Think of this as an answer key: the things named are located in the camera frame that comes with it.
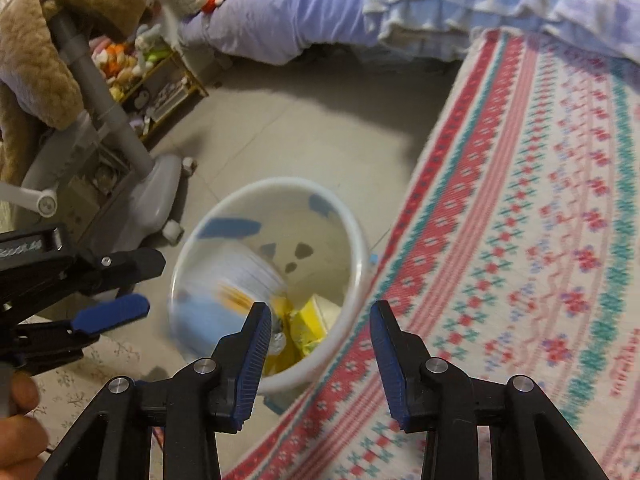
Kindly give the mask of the person's left hand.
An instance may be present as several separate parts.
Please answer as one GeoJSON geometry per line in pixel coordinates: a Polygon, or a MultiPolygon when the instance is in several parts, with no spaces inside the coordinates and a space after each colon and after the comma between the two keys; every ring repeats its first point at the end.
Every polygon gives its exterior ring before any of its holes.
{"type": "Polygon", "coordinates": [[[1,419],[0,476],[6,480],[35,479],[44,464],[41,454],[49,445],[47,431],[30,416],[40,402],[39,390],[29,374],[16,372],[11,396],[17,413],[1,419]]]}

